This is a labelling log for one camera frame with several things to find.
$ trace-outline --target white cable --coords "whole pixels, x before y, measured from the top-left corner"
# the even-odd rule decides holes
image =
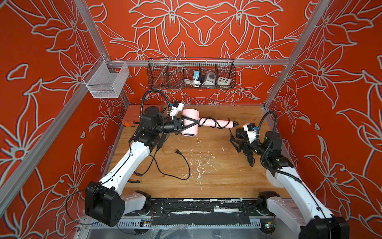
[[[192,85],[193,87],[199,87],[202,83],[200,82],[200,81],[198,81],[198,80],[193,80],[193,81],[191,81],[191,80],[189,80],[189,79],[184,79],[184,81],[185,81],[185,84],[190,84],[190,85]]]

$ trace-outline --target black cable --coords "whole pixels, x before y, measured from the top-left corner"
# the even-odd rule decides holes
[[[207,119],[212,119],[212,120],[215,122],[215,126],[211,126],[211,128],[218,128],[218,129],[223,129],[223,128],[227,127],[227,126],[230,124],[230,122],[231,122],[230,119],[228,118],[228,123],[227,123],[225,126],[222,127],[222,126],[218,123],[218,121],[217,121],[216,119],[212,118],[211,116],[208,116],[208,117],[203,117],[203,118],[200,118],[200,119],[199,119],[199,121],[198,121],[198,127],[202,127],[202,126],[206,123]]]
[[[330,231],[330,226],[329,226],[329,223],[327,222],[327,218],[326,218],[326,216],[325,216],[325,214],[324,214],[324,211],[323,211],[322,208],[318,205],[318,203],[317,203],[316,200],[314,199],[313,195],[310,193],[309,189],[305,186],[305,184],[303,183],[303,181],[302,181],[301,179],[299,179],[298,177],[292,175],[292,174],[289,174],[289,173],[280,171],[280,170],[278,170],[278,169],[273,169],[273,168],[270,168],[270,167],[268,167],[268,166],[265,165],[264,158],[267,157],[268,150],[270,149],[270,145],[271,145],[272,140],[273,140],[273,137],[274,137],[274,135],[275,135],[275,132],[276,132],[276,126],[277,126],[277,114],[276,114],[274,111],[268,111],[268,112],[266,112],[266,113],[264,114],[264,116],[262,117],[262,119],[261,119],[261,121],[260,121],[260,123],[259,123],[259,126],[258,126],[258,128],[257,128],[257,135],[256,135],[256,138],[258,139],[258,138],[259,138],[259,132],[260,132],[261,124],[262,124],[262,122],[264,121],[265,117],[266,117],[267,115],[269,115],[269,114],[273,114],[273,115],[275,116],[275,122],[274,122],[273,129],[272,129],[272,135],[271,135],[271,137],[270,137],[270,139],[269,139],[270,143],[268,144],[267,148],[265,149],[264,153],[261,155],[261,158],[260,158],[261,165],[262,165],[264,168],[266,168],[266,169],[268,169],[268,170],[270,170],[270,171],[274,171],[274,172],[277,172],[277,173],[279,173],[279,174],[284,174],[284,175],[286,175],[286,176],[288,176],[288,177],[291,177],[291,178],[293,178],[295,181],[301,183],[301,184],[304,186],[304,188],[308,191],[308,193],[309,193],[309,195],[312,197],[314,203],[317,205],[317,207],[318,207],[319,210],[321,211],[322,215],[324,216],[324,218],[325,218],[325,220],[326,220],[326,224],[327,224],[328,229],[329,229],[330,238],[331,238],[331,237],[332,237],[332,232]]]
[[[143,176],[143,175],[145,175],[145,173],[147,173],[147,171],[150,169],[150,167],[151,167],[151,165],[152,165],[152,162],[154,161],[154,157],[155,157],[155,155],[157,154],[157,152],[158,152],[158,148],[157,148],[157,150],[155,151],[155,153],[154,153],[154,156],[151,156],[151,155],[149,155],[149,156],[151,156],[152,157],[152,160],[151,160],[151,163],[150,163],[150,165],[149,165],[149,167],[146,169],[146,171],[144,172],[144,173],[138,173],[138,172],[135,172],[135,174],[137,174],[138,176]]]
[[[140,111],[140,121],[139,121],[139,125],[137,126],[137,129],[135,130],[134,134],[131,136],[131,138],[129,139],[129,143],[134,139],[134,137],[137,135],[137,133],[141,130],[142,128],[142,115],[143,115],[143,105],[144,105],[144,102],[146,100],[146,97],[149,93],[151,92],[157,92],[159,94],[161,94],[163,96],[163,98],[165,98],[166,100],[166,103],[167,103],[167,107],[168,107],[168,114],[167,114],[167,118],[166,120],[168,120],[170,118],[170,109],[171,109],[171,106],[170,106],[170,102],[168,101],[168,98],[167,96],[161,92],[160,90],[158,89],[149,89],[147,90],[144,94],[143,94],[143,97],[142,97],[142,101],[141,101],[141,111]]]
[[[92,189],[92,188],[98,187],[98,186],[100,186],[100,185],[102,185],[102,184],[107,183],[110,179],[108,179],[106,182],[103,182],[103,183],[98,184],[98,185],[96,185],[96,186],[88,187],[88,188],[85,188],[85,189],[83,189],[83,190],[76,191],[76,192],[74,192],[74,193],[72,193],[72,194],[70,194],[70,195],[68,195],[68,196],[66,197],[66,200],[65,200],[65,211],[66,211],[66,214],[68,215],[68,217],[69,217],[73,222],[75,222],[75,223],[77,223],[77,224],[80,224],[80,225],[85,225],[85,226],[87,226],[87,225],[93,225],[93,224],[99,223],[99,221],[97,221],[97,222],[95,222],[95,223],[79,223],[79,222],[75,221],[75,220],[69,215],[69,211],[68,211],[68,200],[69,200],[69,198],[70,198],[71,196],[73,196],[74,194],[76,194],[76,193],[80,193],[80,192],[82,192],[82,191],[85,191],[86,189]]]
[[[318,205],[317,201],[314,199],[313,195],[310,193],[309,189],[305,186],[305,184],[303,182],[301,182],[301,184],[304,186],[304,188],[308,191],[309,195],[312,197],[314,203],[317,205],[318,209],[321,211],[322,215],[324,216],[325,218],[325,222],[326,222],[326,225],[328,226],[328,229],[329,229],[329,235],[330,237],[329,238],[332,238],[332,231],[330,230],[330,225],[327,221],[327,218],[325,216],[325,213],[324,211],[322,210],[322,208]]]
[[[123,232],[123,233],[125,233],[125,234],[129,234],[129,235],[143,235],[143,233],[145,233],[145,232],[142,232],[142,233],[129,233],[129,232],[125,232],[125,231],[123,231],[121,228],[119,228],[119,227],[118,227],[118,224],[117,224],[116,226],[117,226],[117,228],[118,228],[121,232]]]
[[[292,175],[292,174],[289,174],[289,173],[287,173],[287,172],[280,171],[280,170],[278,170],[278,169],[273,169],[273,168],[271,168],[271,167],[269,167],[268,165],[265,164],[265,158],[268,156],[268,151],[269,151],[269,149],[270,149],[270,145],[271,145],[271,143],[272,143],[273,137],[274,137],[275,132],[276,132],[276,127],[277,127],[277,114],[276,114],[276,112],[274,112],[274,111],[268,111],[268,112],[266,112],[266,113],[264,114],[264,116],[263,116],[263,117],[261,118],[261,120],[260,120],[259,126],[258,126],[258,128],[257,128],[257,135],[256,135],[256,138],[258,138],[258,137],[259,137],[259,129],[260,129],[260,127],[261,127],[261,124],[262,124],[262,122],[264,121],[265,117],[266,117],[267,115],[269,115],[269,114],[273,114],[273,115],[275,116],[275,123],[274,123],[274,125],[273,125],[272,135],[271,135],[271,137],[270,137],[270,139],[269,139],[269,142],[270,142],[270,143],[268,144],[268,146],[267,146],[266,150],[264,151],[264,153],[261,155],[261,157],[260,157],[260,163],[261,163],[261,165],[262,165],[264,168],[268,169],[269,171],[273,171],[273,172],[277,172],[277,173],[279,173],[279,174],[286,175],[286,176],[288,176],[288,177],[293,178],[295,181],[297,181],[297,182],[299,182],[299,183],[302,183],[302,180],[299,179],[298,177],[296,177],[296,176],[294,176],[294,175]]]
[[[170,177],[174,177],[174,178],[177,178],[177,179],[180,179],[180,180],[187,180],[187,179],[190,178],[190,175],[191,175],[190,165],[188,164],[187,159],[183,156],[183,154],[182,154],[179,150],[176,150],[176,153],[179,154],[179,155],[181,155],[181,156],[185,159],[185,161],[186,161],[186,163],[187,163],[187,166],[188,166],[188,177],[187,177],[186,179],[183,179],[183,178],[180,178],[180,177],[171,175],[171,174],[165,174],[164,172],[162,172],[162,171],[159,169],[158,162],[157,162],[157,160],[155,159],[155,157],[153,157],[153,156],[151,156],[151,155],[149,155],[149,156],[151,156],[152,159],[155,161],[155,163],[156,163],[156,165],[157,165],[157,168],[158,168],[158,170],[159,170],[159,172],[160,172],[161,174],[163,174],[163,175],[167,175],[167,176],[170,176]]]

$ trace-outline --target power strip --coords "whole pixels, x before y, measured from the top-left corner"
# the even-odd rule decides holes
[[[231,84],[231,79],[224,78],[224,77],[219,77],[217,84],[218,85],[228,86],[228,85]]]

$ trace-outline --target flower pattern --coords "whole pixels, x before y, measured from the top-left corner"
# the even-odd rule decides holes
[[[308,77],[298,80],[298,87],[302,88],[312,83],[318,91],[328,97],[334,109],[339,97],[336,84],[357,81],[362,78],[362,74],[336,67],[342,58],[343,46],[336,47],[327,55],[324,52],[325,41],[321,41],[315,58],[307,58],[297,64],[308,74]]]
[[[7,114],[0,119],[1,187],[28,160],[28,153],[99,60],[99,53],[73,0],[3,1],[0,12],[3,21],[11,23],[1,29],[8,59],[0,96],[6,102],[1,110]],[[98,117],[89,109],[99,105],[89,94],[80,102],[0,218],[0,238],[74,236],[79,226],[69,219],[65,199],[100,177],[93,166],[100,167],[100,155],[118,134],[114,127],[105,129],[106,141],[100,140],[101,135],[85,136],[84,129]],[[124,105],[115,104],[107,111],[114,112],[111,120],[120,125]],[[82,194],[69,199],[74,219],[81,218],[83,208]]]
[[[250,49],[238,56],[242,59],[282,59],[287,58],[282,55],[282,53],[277,49],[282,45],[287,45],[289,43],[296,42],[296,39],[287,38],[277,41],[271,41],[271,36],[264,30],[260,29],[258,46],[259,48]],[[264,71],[269,75],[270,65],[263,65]]]
[[[297,84],[293,79],[287,79],[284,86],[280,89],[281,92],[285,92],[285,95],[278,95],[275,98],[275,102],[280,103],[281,108],[276,109],[275,112],[279,113],[279,117],[287,115],[292,125],[292,134],[296,128],[296,119],[302,119],[311,124],[307,115],[297,110],[298,100],[296,98]]]
[[[381,14],[378,1],[330,1],[270,106],[302,179],[354,238],[382,237]],[[287,106],[314,124],[291,131]]]
[[[113,121],[118,126],[121,126],[121,120],[125,115],[125,106],[119,100],[101,99],[99,112],[102,116],[95,119],[89,125],[89,132],[96,126],[101,126],[102,137],[105,139],[105,131],[109,121]]]
[[[108,52],[115,60],[147,60],[149,57],[187,55],[286,59],[304,29],[308,19],[304,15],[307,12],[311,14],[316,5],[315,1],[303,0],[302,4],[305,4],[306,8],[296,10],[283,1],[273,0],[220,3],[205,3],[200,0],[145,0],[125,2],[125,7],[118,9],[99,0],[88,0],[87,3]],[[294,14],[301,15],[301,19],[286,24]],[[116,24],[116,19],[122,19],[122,16],[129,16],[124,28]],[[188,102],[200,104],[232,104],[238,101],[240,104],[259,104],[264,102],[268,95],[262,87],[269,89],[276,80],[270,77],[274,73],[273,69],[281,69],[279,66],[270,65],[250,67],[252,70],[258,68],[262,68],[266,76],[259,73],[261,76],[255,77],[253,81],[249,71],[245,71],[244,80],[237,82],[238,85],[232,90],[235,93],[231,93],[228,98],[226,90],[203,91],[203,96],[197,91],[180,91],[172,95],[179,101],[182,98],[195,98]],[[129,101],[139,104],[139,96],[144,92],[140,85],[148,87],[147,72],[144,67],[134,67],[133,70],[132,76],[136,83],[126,85],[125,91],[134,92],[134,95],[129,95]],[[170,74],[171,78],[178,76],[179,71],[171,69],[171,72],[176,72]],[[252,91],[258,85],[260,90],[253,94]],[[235,100],[232,101],[230,97],[236,93],[239,96],[234,97]]]

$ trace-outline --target black wire basket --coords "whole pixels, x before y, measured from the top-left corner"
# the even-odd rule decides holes
[[[152,89],[231,89],[236,86],[234,59],[169,57],[149,58],[147,79]],[[198,84],[194,80],[199,72]]]

